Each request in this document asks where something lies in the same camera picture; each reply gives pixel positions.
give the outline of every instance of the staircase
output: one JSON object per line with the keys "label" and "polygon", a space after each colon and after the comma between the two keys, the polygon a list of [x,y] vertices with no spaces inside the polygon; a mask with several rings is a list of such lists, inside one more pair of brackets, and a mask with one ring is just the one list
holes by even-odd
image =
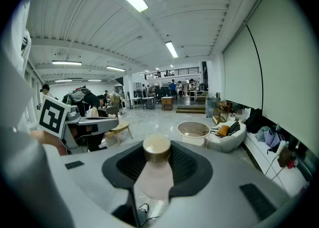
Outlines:
{"label": "staircase", "polygon": [[205,114],[205,106],[204,105],[185,105],[178,106],[176,113],[184,113],[184,114]]}

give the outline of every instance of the man in blue shirt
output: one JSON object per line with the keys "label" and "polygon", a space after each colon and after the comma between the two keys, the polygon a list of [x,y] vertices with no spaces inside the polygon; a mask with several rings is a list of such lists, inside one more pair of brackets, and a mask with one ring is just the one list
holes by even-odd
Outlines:
{"label": "man in blue shirt", "polygon": [[176,98],[176,84],[174,83],[174,79],[171,81],[171,84],[169,85],[170,88],[170,94]]}

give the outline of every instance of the wooden stool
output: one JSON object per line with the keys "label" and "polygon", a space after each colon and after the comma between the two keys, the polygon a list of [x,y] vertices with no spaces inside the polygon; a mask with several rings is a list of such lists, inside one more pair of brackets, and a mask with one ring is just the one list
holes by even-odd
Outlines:
{"label": "wooden stool", "polygon": [[129,123],[129,122],[126,122],[126,121],[120,122],[117,127],[115,127],[114,129],[112,129],[112,130],[110,130],[110,131],[108,131],[108,132],[106,133],[106,137],[107,137],[108,139],[110,139],[113,135],[116,135],[116,137],[117,137],[117,139],[118,139],[118,144],[120,144],[120,139],[119,139],[119,135],[118,135],[118,134],[119,134],[121,131],[124,131],[125,129],[127,129],[127,130],[129,131],[129,134],[130,134],[131,138],[133,139],[133,137],[132,137],[132,135],[131,135],[131,132],[130,132],[130,129],[129,129],[129,124],[130,124],[130,123]]}

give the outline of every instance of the glossy white floor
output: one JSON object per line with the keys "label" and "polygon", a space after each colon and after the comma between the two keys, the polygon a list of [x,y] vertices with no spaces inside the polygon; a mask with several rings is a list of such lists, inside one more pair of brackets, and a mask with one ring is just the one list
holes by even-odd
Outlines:
{"label": "glossy white floor", "polygon": [[[176,108],[177,105],[174,105],[173,111],[162,111],[161,105],[156,104],[155,110],[143,110],[141,108],[132,110],[127,109],[126,114],[122,116],[122,119],[130,123],[129,128],[133,139],[131,139],[128,130],[124,130],[119,133],[120,145],[117,144],[116,136],[113,136],[111,139],[104,140],[102,146],[121,147],[123,144],[140,142],[144,140],[146,136],[158,133],[168,136],[170,140],[180,141],[181,135],[177,131],[177,126],[185,121],[197,121],[202,122],[209,127],[215,126],[212,118],[206,118],[206,115],[204,114],[176,113]],[[246,151],[241,146],[228,154],[253,165]],[[148,203],[150,205],[150,212],[147,219],[160,216],[168,206],[168,201],[150,199],[137,187],[135,187],[135,200],[137,208],[143,203]],[[156,222],[156,219],[149,220],[143,227],[149,227],[154,222]]]}

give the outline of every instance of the blue cloth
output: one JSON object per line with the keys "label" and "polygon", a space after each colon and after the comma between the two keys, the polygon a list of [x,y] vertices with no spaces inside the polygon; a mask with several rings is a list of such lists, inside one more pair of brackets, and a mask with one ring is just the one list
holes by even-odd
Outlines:
{"label": "blue cloth", "polygon": [[169,88],[170,88],[171,90],[176,90],[176,84],[175,84],[175,83],[171,83],[171,84],[169,85]]}

